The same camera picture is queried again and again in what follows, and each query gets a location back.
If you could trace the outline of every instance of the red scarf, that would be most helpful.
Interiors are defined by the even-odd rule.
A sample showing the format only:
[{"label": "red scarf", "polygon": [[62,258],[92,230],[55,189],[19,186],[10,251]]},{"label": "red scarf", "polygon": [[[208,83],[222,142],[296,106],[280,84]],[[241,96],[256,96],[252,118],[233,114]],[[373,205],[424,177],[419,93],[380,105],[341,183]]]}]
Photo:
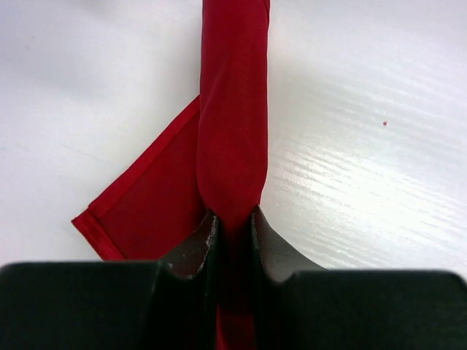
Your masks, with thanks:
[{"label": "red scarf", "polygon": [[267,169],[269,0],[204,0],[200,95],[73,220],[105,260],[158,259],[213,210],[225,230],[217,349],[254,349],[245,230]]}]

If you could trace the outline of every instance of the white table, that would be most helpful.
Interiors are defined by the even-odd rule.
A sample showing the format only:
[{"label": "white table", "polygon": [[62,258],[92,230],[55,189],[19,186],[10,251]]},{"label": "white table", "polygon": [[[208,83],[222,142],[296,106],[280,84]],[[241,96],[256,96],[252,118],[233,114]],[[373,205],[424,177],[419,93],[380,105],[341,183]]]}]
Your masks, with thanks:
[{"label": "white table", "polygon": [[[467,277],[467,3],[271,9],[270,223],[328,268]],[[98,258],[69,220],[196,96],[200,35],[201,0],[0,1],[0,264]]]}]

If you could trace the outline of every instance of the fabric fold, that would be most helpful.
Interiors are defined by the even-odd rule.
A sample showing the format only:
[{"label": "fabric fold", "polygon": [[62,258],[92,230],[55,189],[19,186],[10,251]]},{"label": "fabric fold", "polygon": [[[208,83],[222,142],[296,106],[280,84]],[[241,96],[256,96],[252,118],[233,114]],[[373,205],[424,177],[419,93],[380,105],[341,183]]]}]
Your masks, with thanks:
[{"label": "fabric fold", "polygon": [[267,171],[268,27],[267,0],[204,0],[200,96],[73,220],[105,260],[158,259],[213,210],[218,349],[254,349],[244,255]]}]

